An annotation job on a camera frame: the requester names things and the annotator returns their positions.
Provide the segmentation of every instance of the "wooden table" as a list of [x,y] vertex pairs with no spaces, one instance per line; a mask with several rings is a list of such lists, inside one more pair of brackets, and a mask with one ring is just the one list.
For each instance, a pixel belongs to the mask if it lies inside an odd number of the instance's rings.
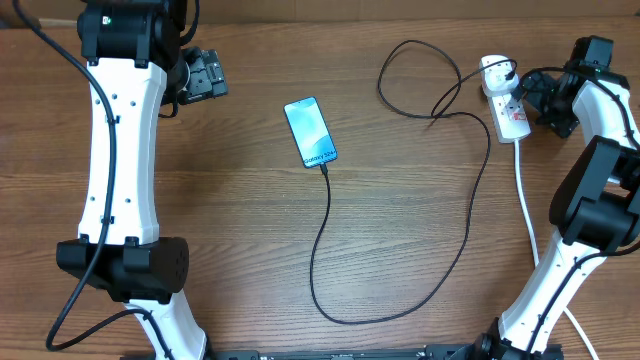
[[[74,29],[51,36],[79,56]],[[578,37],[615,40],[613,69],[640,86],[637,18],[438,20],[202,26],[194,45],[215,48],[230,84],[224,98],[160,119],[156,206],[161,233],[190,246],[186,293],[216,349],[259,351],[419,347],[473,341],[517,297],[531,274],[518,204],[513,148],[497,142],[480,79],[452,110],[488,122],[492,153],[460,262],[417,313],[386,324],[340,326],[310,298],[313,239],[326,202],[320,171],[302,167],[284,104],[316,96],[339,151],[330,167],[333,208],[318,251],[319,301],[342,319],[392,314],[416,304],[458,251],[471,186],[486,147],[480,125],[459,117],[399,116],[378,99],[384,59],[400,41],[431,42],[469,73],[504,53],[520,73],[566,61]],[[88,85],[33,34],[0,31],[0,357],[116,359],[150,350],[134,319],[109,326],[65,353],[44,339],[76,280],[58,270],[56,242],[74,238],[86,196]],[[439,55],[411,47],[385,80],[391,101],[428,112],[452,85]],[[631,98],[640,119],[640,97]],[[542,127],[523,142],[523,176],[540,248],[549,202],[581,153],[580,130],[562,140]],[[638,256],[609,260],[571,310],[602,359],[636,359],[640,341]],[[60,332],[69,339],[121,309],[87,288]],[[552,341],[585,359],[565,317]]]

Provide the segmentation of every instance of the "blue phone screen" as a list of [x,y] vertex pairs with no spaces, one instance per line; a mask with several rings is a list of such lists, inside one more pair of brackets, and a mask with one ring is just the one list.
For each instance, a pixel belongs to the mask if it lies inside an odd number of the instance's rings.
[[314,97],[285,105],[284,113],[305,167],[311,168],[338,158],[338,152]]

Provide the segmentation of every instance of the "power adapter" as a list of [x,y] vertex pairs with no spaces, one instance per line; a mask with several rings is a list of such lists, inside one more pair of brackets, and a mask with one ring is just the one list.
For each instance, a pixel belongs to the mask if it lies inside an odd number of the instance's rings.
[[[480,67],[507,59],[502,55],[488,55],[480,60]],[[518,76],[512,72],[513,68],[509,62],[500,63],[482,72],[482,90],[489,99],[498,141],[503,144],[512,143],[531,134],[522,100],[516,100],[511,96],[511,90],[518,86]]]

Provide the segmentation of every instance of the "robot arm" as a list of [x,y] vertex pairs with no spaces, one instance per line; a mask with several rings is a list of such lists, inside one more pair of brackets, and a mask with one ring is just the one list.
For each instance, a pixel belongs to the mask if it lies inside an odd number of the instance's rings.
[[[227,93],[215,51],[180,49],[186,0],[129,3],[89,2],[78,19],[82,55],[109,97],[116,119],[116,162],[112,216],[98,266],[88,284],[106,290],[128,309],[149,312],[154,329],[136,314],[157,359],[165,352],[159,336],[181,360],[211,356],[205,332],[198,327],[183,286],[189,249],[182,238],[159,236],[154,203],[156,130],[160,106],[174,109]],[[92,95],[89,189],[78,226],[78,239],[58,244],[58,266],[84,276],[102,228],[107,197],[109,128],[103,104]]]
[[[612,42],[597,37],[579,39],[567,67],[581,64],[583,68],[576,68],[584,71],[585,66],[598,64],[597,59],[610,61],[611,54],[606,51],[601,53],[602,49],[610,51]],[[602,67],[595,69],[595,73],[605,71]],[[626,79],[607,74],[605,78],[613,80],[599,82],[618,96],[630,120],[630,133],[635,136],[637,127],[629,110]],[[550,83],[548,78],[541,80],[533,85]],[[640,169],[640,156],[629,139],[624,116],[609,94],[591,81],[579,80],[575,76],[565,75],[558,81],[559,85],[547,87],[548,93],[536,93],[532,99],[534,107],[543,109],[538,122],[542,119],[560,136],[568,136],[567,131],[570,133],[575,127],[571,125],[574,120],[582,123],[587,148],[551,203],[549,218],[554,231],[545,255],[518,299],[494,326],[494,355],[496,349],[501,349],[499,356],[495,356],[498,359],[520,359],[523,354],[543,354],[551,330],[563,309],[587,277],[604,263],[606,256],[590,259],[569,278],[542,320],[539,332],[534,334],[540,317],[547,305],[552,303],[556,291],[574,264],[593,254],[611,253],[621,246],[627,246],[640,231],[640,195],[637,193],[640,182],[638,175],[634,174]],[[569,121],[562,118],[562,111],[567,108],[573,111]],[[619,184],[629,191],[629,195],[621,197],[604,191],[608,181]],[[477,358],[484,358],[486,354],[488,352]]]

